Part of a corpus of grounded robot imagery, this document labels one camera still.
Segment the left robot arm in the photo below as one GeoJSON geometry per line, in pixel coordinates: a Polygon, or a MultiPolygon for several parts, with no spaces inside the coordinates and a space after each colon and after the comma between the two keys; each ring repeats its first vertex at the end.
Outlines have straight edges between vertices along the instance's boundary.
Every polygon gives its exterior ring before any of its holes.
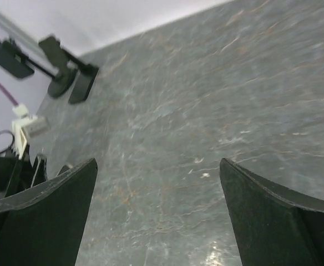
{"type": "Polygon", "coordinates": [[[48,181],[47,157],[38,154],[31,163],[29,146],[19,157],[14,152],[14,134],[9,130],[0,131],[1,134],[11,135],[12,141],[0,151],[0,200],[48,181]]]}

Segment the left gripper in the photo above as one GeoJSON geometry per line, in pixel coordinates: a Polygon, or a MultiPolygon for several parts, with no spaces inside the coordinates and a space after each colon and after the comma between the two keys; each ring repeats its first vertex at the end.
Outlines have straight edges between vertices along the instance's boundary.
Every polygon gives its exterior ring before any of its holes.
{"type": "Polygon", "coordinates": [[[19,159],[17,156],[14,162],[14,169],[5,190],[6,197],[47,181],[47,157],[45,155],[37,154],[34,164],[31,164],[29,149],[26,149],[23,157],[19,159]]]}

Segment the black phone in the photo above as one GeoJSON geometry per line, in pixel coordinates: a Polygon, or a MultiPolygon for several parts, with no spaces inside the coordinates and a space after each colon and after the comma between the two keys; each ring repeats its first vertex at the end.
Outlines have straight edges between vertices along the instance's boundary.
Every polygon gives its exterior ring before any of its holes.
{"type": "Polygon", "coordinates": [[[34,70],[26,63],[20,62],[15,55],[5,50],[0,42],[0,67],[18,79],[24,79],[34,74],[34,70]]]}

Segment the black folding phone stand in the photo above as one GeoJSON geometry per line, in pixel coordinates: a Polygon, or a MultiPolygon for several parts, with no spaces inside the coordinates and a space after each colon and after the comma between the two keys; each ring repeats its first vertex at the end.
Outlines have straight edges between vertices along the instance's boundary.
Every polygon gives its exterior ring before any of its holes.
{"type": "Polygon", "coordinates": [[[93,64],[86,64],[65,49],[63,51],[69,60],[77,65],[79,70],[77,81],[74,84],[68,103],[71,105],[80,104],[88,98],[95,78],[98,75],[99,67],[93,64]]]}

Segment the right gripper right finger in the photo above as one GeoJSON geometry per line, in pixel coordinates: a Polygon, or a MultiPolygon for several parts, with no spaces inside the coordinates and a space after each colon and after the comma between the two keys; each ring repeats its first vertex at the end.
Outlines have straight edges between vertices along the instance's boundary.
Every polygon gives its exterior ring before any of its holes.
{"type": "Polygon", "coordinates": [[[243,265],[324,265],[324,200],[227,158],[220,181],[243,265]]]}

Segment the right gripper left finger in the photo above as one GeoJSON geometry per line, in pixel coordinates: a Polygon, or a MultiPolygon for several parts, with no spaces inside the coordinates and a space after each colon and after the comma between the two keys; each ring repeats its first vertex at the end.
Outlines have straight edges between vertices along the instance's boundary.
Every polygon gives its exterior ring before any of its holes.
{"type": "Polygon", "coordinates": [[[90,158],[0,200],[1,265],[75,265],[97,179],[90,158]]]}

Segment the round base phone stand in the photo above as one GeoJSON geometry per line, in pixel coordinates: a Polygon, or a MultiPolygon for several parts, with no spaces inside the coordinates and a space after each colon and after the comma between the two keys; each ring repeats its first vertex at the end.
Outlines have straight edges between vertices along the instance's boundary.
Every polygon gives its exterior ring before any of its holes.
{"type": "Polygon", "coordinates": [[[61,48],[60,41],[54,35],[42,39],[38,45],[48,61],[58,69],[57,74],[48,87],[48,95],[56,99],[70,88],[77,70],[68,66],[70,58],[64,49],[61,48]]]}

